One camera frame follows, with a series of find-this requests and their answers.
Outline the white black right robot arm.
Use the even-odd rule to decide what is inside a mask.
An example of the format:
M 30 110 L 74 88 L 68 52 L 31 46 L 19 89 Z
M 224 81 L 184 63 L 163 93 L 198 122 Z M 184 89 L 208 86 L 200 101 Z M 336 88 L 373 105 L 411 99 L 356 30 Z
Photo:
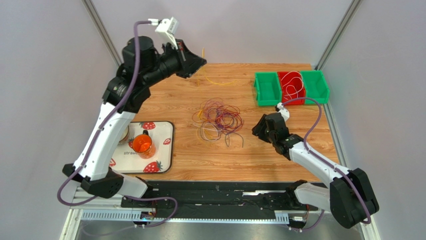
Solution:
M 310 205 L 328 211 L 346 229 L 371 223 L 372 215 L 380 207 L 365 171 L 334 163 L 313 149 L 305 138 L 291 134 L 280 112 L 264 114 L 252 128 L 252 134 L 272 144 L 279 155 L 304 167 L 324 184 L 320 187 L 306 180 L 294 182 L 285 189 L 290 207 Z

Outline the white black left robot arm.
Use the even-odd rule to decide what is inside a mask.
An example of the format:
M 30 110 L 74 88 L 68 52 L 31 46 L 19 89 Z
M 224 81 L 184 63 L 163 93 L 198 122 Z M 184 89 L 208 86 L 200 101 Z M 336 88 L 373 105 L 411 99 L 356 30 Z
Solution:
M 95 127 L 74 163 L 64 165 L 68 181 L 80 184 L 93 197 L 114 195 L 141 198 L 149 189 L 146 181 L 113 170 L 110 160 L 131 120 L 150 95 L 150 88 L 176 75 L 190 78 L 207 61 L 192 53 L 183 40 L 162 45 L 159 53 L 150 37 L 130 39 L 122 49 L 123 63 L 108 83 Z

